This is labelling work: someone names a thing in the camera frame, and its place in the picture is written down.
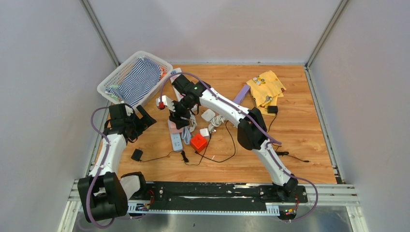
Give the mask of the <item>pink cube socket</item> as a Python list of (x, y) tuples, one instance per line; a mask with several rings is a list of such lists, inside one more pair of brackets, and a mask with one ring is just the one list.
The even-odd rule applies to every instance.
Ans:
[(183, 132), (183, 128), (177, 129), (176, 128), (176, 124), (170, 120), (167, 120), (168, 122), (168, 127), (169, 127), (169, 131), (171, 134), (173, 133), (182, 133)]

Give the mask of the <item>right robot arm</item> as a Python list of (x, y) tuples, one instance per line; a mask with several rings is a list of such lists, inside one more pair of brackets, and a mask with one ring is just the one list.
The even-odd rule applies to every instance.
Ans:
[(187, 72), (172, 74), (172, 86), (182, 99), (163, 103), (168, 107), (169, 119), (178, 129), (188, 126), (193, 106), (204, 106), (218, 113), (237, 128), (237, 140), (246, 150), (254, 152), (267, 169), (279, 200), (288, 202), (295, 196), (298, 180), (285, 167), (273, 148), (278, 143), (267, 133), (267, 128), (256, 107), (248, 109), (227, 99), (202, 80), (190, 81)]

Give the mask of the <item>small black power adapter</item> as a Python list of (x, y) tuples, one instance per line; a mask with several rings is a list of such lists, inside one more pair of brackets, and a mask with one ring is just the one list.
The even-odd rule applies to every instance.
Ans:
[(135, 149), (134, 152), (133, 152), (133, 154), (131, 155), (131, 159), (132, 159), (133, 161), (140, 162), (142, 155), (143, 155), (143, 151), (142, 151), (142, 150), (140, 150), (140, 149)]

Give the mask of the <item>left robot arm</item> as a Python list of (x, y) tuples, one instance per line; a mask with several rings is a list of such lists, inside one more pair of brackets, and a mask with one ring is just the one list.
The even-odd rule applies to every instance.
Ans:
[(95, 166), (87, 177), (78, 181), (77, 187), (85, 218), (94, 226), (105, 229), (115, 218), (125, 216), (128, 201), (148, 194), (148, 186), (141, 172), (118, 176), (117, 171), (123, 151), (128, 143), (156, 123), (143, 106), (136, 108), (120, 103), (108, 106), (110, 119), (104, 129), (93, 129), (102, 137), (103, 145)]

